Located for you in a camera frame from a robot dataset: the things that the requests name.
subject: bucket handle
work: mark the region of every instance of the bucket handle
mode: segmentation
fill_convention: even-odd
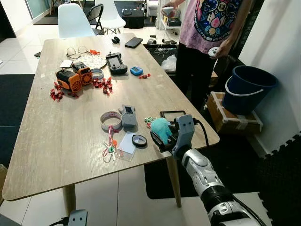
[[[260,92],[263,92],[263,89],[261,90],[258,90],[254,93],[248,93],[248,94],[236,94],[236,93],[232,93],[229,88],[228,88],[228,83],[229,83],[229,80],[232,78],[232,76],[226,81],[226,84],[225,84],[225,89],[227,91],[227,93],[233,95],[233,96],[236,96],[236,97],[247,97],[247,96],[251,96],[251,95],[254,95],[254,94],[257,94],[257,93],[260,93]]]

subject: tabletop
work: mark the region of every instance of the tabletop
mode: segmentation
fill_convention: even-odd
[[[113,36],[120,38],[120,44],[112,43]],[[21,199],[169,157],[169,152],[159,152],[144,122],[146,117],[159,117],[160,111],[185,110],[202,121],[210,145],[219,141],[147,49],[142,44],[135,49],[124,46],[132,37],[132,33],[125,33],[45,41],[3,187],[4,199]],[[104,57],[110,51],[120,52],[128,68],[140,66],[151,77],[139,79],[128,70],[125,76],[112,76],[110,96],[88,85],[78,98],[65,95],[60,102],[53,101],[49,91],[54,87],[60,63],[66,59],[66,49],[79,46],[100,51]],[[103,71],[104,77],[109,78],[108,66]],[[135,106],[135,132],[147,138],[148,146],[136,150],[131,161],[105,163],[102,142],[108,140],[108,133],[101,129],[100,115],[118,111],[122,104]],[[113,137],[120,143],[124,135],[122,129]],[[199,126],[192,146],[206,146]]]

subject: blue bucket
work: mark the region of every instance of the blue bucket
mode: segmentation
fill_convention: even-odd
[[[278,84],[277,78],[259,68],[237,66],[225,84],[222,105],[234,114],[247,115]]]

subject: black remote control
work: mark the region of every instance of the black remote control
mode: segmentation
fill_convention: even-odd
[[[127,66],[122,63],[121,53],[111,53],[106,55],[109,69],[112,74],[124,74],[127,72]]]

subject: black pants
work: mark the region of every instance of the black pants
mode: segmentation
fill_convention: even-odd
[[[191,102],[198,110],[206,97],[214,63],[209,55],[179,43],[175,83],[186,95],[192,81]]]

